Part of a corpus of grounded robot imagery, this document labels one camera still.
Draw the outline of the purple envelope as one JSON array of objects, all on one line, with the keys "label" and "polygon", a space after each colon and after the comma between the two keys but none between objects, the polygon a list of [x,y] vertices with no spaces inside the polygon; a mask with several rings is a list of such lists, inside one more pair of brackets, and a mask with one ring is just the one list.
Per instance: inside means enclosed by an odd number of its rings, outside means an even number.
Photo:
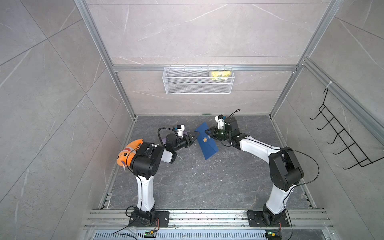
[{"label": "purple envelope", "polygon": [[[179,136],[177,135],[177,138],[178,138],[178,139],[182,139],[184,136],[187,136],[189,133],[190,133],[189,131],[187,131],[187,132],[183,132],[183,136],[182,136],[182,137],[179,137]],[[175,133],[170,133],[170,134],[168,134],[166,137],[162,138],[162,143],[163,143],[163,144],[166,143],[167,137],[168,137],[169,135],[173,136],[173,135],[176,135],[176,134],[175,134]]]}]

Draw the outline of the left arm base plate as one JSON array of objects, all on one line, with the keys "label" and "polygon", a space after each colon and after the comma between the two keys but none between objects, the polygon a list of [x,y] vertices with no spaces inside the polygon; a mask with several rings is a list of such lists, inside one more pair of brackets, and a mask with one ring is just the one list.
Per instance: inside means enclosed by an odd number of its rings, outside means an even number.
[{"label": "left arm base plate", "polygon": [[169,225],[169,211],[134,211],[131,213],[129,226],[130,227],[160,227],[166,228]]}]

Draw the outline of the dark blue envelope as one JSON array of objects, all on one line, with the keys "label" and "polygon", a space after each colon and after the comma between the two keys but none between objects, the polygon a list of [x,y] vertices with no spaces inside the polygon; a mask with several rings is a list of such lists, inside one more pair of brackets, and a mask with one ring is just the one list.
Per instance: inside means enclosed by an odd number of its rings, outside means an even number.
[{"label": "dark blue envelope", "polygon": [[199,143],[199,146],[202,150],[202,153],[204,155],[205,160],[208,160],[212,156],[214,156],[216,153],[219,152],[218,146],[215,142],[215,140],[211,137],[209,137],[205,130],[208,130],[209,127],[206,122],[203,122],[195,132],[199,133],[199,136],[197,138],[197,141]]}]

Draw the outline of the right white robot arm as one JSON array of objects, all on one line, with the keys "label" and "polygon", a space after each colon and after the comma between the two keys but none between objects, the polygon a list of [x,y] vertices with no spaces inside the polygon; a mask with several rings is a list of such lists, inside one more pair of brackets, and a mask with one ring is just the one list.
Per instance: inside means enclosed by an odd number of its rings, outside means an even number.
[{"label": "right white robot arm", "polygon": [[267,226],[281,223],[285,218],[289,195],[304,177],[293,149],[274,147],[239,131],[226,131],[218,127],[207,129],[205,133],[215,140],[228,141],[231,147],[248,152],[269,164],[273,188],[263,206],[263,222]]}]

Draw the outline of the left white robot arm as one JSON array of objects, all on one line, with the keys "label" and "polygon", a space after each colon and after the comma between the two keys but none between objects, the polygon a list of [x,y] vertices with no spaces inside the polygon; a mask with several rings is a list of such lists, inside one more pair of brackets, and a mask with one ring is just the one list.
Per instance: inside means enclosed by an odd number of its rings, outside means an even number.
[{"label": "left white robot arm", "polygon": [[188,132],[180,138],[176,133],[172,133],[159,145],[138,139],[129,143],[121,152],[118,163],[135,175],[138,184],[138,204],[131,214],[131,225],[149,226],[160,223],[156,219],[154,175],[161,162],[172,164],[177,157],[177,151],[190,147],[199,135],[198,132]]}]

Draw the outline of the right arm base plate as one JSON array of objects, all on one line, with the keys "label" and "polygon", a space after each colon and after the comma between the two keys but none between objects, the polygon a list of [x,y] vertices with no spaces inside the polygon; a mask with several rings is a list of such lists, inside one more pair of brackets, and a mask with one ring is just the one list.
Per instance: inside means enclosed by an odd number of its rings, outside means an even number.
[{"label": "right arm base plate", "polygon": [[268,210],[266,211],[253,211],[247,210],[246,212],[249,226],[251,228],[263,228],[263,227],[289,227],[290,222],[286,215],[286,211],[282,211],[280,214],[274,215]]}]

